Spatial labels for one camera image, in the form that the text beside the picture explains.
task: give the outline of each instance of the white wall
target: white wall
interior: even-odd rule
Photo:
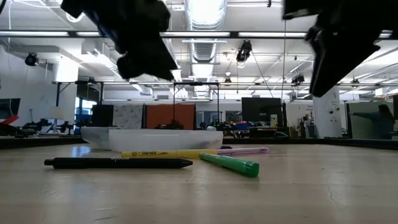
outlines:
[[[7,53],[0,47],[0,98],[20,98],[18,117],[12,123],[14,126],[23,126],[31,122],[30,109],[33,120],[46,118],[49,109],[55,106],[57,86],[52,84],[53,73],[46,72],[42,67],[28,67],[23,59]],[[74,121],[74,107],[76,86],[71,85],[60,95],[60,106],[66,109],[67,120]]]

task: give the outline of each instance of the wooden table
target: wooden table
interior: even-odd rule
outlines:
[[[251,179],[194,161],[179,170],[53,170],[88,145],[0,151],[0,223],[398,223],[398,153],[268,146]]]

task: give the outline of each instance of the ceiling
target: ceiling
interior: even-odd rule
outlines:
[[[80,22],[70,22],[65,12],[59,8],[61,0],[8,0],[4,11],[0,15],[0,30],[96,30],[95,25],[86,17]],[[315,17],[303,17],[292,21],[282,21],[282,8],[280,1],[272,1],[273,7],[265,7],[265,1],[228,0],[226,17],[223,30],[228,31],[294,31],[306,32],[313,25]],[[169,0],[168,7],[172,14],[170,21],[171,30],[186,30],[185,12],[183,0]],[[191,77],[189,48],[183,39],[172,39],[172,47],[178,64],[182,69],[182,78],[186,80]],[[226,43],[219,44],[217,58],[211,80],[223,82],[225,73],[230,72],[232,82],[282,82],[282,77],[290,82],[292,76],[301,73],[305,81],[309,82],[312,72],[312,50],[303,40],[277,40],[277,39],[252,39],[253,54],[249,57],[244,68],[237,68],[234,60],[236,50],[241,46],[242,39],[225,39]],[[54,38],[12,38],[12,46],[56,46],[70,53],[79,63],[81,77],[95,77],[97,80],[120,81],[110,69],[98,62],[90,61],[84,46],[93,43],[94,46],[101,46],[105,43],[110,47],[107,56],[115,62],[119,54],[113,50],[113,43],[108,39],[54,39]],[[368,62],[360,65],[346,76],[342,82],[350,82],[353,77],[370,74],[381,68],[397,63],[398,42],[395,40],[383,40],[378,43],[381,50],[372,55]],[[55,60],[54,54],[39,54],[44,60]],[[151,80],[144,76],[138,80]],[[398,82],[398,72],[391,69],[388,72],[380,73],[362,82]],[[362,90],[371,91],[374,87],[367,87]]]

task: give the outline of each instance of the security camera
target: security camera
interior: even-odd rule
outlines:
[[[25,59],[25,64],[27,66],[37,66],[39,64],[39,59],[37,58],[37,53],[29,53]]]

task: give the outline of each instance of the ventilation duct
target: ventilation duct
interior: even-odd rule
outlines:
[[[185,18],[188,30],[213,31],[223,28],[227,1],[226,0],[184,0]],[[216,43],[191,43],[190,60],[193,76],[209,79],[213,74],[217,51]],[[207,86],[196,86],[196,96],[206,96]]]

